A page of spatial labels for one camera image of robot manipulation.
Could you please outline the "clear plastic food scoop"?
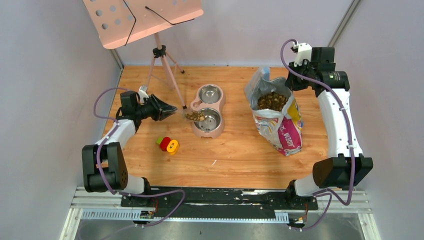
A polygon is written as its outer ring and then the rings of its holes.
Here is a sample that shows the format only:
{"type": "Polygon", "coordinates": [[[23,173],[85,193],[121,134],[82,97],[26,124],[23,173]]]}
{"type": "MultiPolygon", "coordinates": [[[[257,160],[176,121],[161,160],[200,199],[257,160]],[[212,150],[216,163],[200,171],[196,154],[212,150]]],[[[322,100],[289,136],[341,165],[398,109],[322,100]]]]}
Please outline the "clear plastic food scoop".
{"type": "Polygon", "coordinates": [[[200,111],[192,110],[189,108],[186,109],[177,109],[172,112],[172,115],[179,116],[185,121],[189,122],[201,122],[206,119],[206,115],[200,111]]]}

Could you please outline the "cat food bag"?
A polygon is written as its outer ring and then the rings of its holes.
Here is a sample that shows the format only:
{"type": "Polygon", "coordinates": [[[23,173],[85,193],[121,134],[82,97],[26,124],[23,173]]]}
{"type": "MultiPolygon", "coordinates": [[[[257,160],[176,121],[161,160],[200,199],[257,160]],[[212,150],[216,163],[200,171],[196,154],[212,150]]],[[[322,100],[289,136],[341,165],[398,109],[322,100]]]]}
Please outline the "cat food bag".
{"type": "Polygon", "coordinates": [[[270,68],[260,67],[244,88],[258,133],[284,156],[302,150],[302,119],[293,91],[285,86],[285,77],[270,78],[270,68]],[[275,92],[288,98],[282,111],[258,110],[258,99],[275,92]]]}

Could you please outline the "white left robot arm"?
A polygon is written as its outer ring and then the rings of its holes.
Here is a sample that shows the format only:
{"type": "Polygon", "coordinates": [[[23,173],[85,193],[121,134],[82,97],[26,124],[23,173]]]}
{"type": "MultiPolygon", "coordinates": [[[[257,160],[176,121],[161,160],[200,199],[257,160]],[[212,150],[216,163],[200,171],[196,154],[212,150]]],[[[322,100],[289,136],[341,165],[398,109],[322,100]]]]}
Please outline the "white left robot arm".
{"type": "Polygon", "coordinates": [[[173,115],[177,107],[153,94],[141,97],[133,90],[122,92],[120,103],[112,128],[95,144],[81,150],[84,188],[89,193],[134,195],[135,202],[146,207],[152,203],[153,193],[147,189],[145,178],[129,174],[123,149],[144,119],[162,121],[173,115]]]}

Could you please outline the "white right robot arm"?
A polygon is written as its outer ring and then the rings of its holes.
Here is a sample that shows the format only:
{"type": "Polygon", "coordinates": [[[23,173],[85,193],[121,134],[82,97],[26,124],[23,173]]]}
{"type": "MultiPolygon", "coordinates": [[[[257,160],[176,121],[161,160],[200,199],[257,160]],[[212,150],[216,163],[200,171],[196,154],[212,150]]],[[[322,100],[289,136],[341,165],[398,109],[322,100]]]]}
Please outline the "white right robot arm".
{"type": "Polygon", "coordinates": [[[312,173],[291,182],[286,204],[298,209],[306,197],[330,194],[343,205],[352,201],[354,187],[373,169],[373,159],[363,154],[356,138],[350,110],[350,83],[346,72],[337,71],[333,47],[295,43],[293,62],[285,86],[292,91],[312,88],[318,99],[328,137],[328,157],[313,165],[312,173]]]}

